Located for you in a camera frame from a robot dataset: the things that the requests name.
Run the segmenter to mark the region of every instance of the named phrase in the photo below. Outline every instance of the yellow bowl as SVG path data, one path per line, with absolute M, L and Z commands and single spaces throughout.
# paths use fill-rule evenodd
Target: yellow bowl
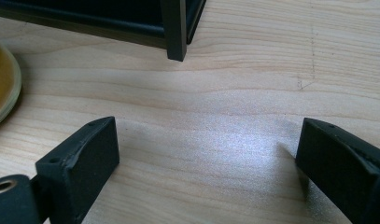
M 14 107 L 21 92 L 21 69 L 14 56 L 0 45 L 0 122 Z

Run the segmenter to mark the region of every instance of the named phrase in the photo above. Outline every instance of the screw hole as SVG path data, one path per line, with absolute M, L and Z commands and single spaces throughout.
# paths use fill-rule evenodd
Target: screw hole
M 17 182 L 16 180 L 13 180 L 13 179 L 0 182 L 0 193 L 9 191 L 10 189 L 13 189 L 16 185 L 17 185 Z
M 59 158 L 52 158 L 49 160 L 50 163 L 56 163 L 59 161 Z

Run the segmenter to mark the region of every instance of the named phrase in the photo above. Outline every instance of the black leg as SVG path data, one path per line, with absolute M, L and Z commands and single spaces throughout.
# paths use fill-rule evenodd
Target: black leg
M 187 52 L 186 1 L 161 0 L 167 57 L 183 62 Z

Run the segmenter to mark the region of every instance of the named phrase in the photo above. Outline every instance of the tabletop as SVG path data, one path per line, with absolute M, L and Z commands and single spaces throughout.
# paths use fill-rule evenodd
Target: tabletop
M 380 0 L 208 0 L 164 49 L 0 18 L 22 91 L 0 177 L 114 116 L 120 165 L 84 223 L 350 223 L 294 158 L 303 118 L 380 148 Z

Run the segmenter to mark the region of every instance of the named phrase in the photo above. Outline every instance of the plate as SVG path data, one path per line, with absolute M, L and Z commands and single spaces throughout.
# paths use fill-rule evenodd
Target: plate
M 0 122 L 14 107 L 21 92 L 21 69 L 14 56 L 0 44 Z

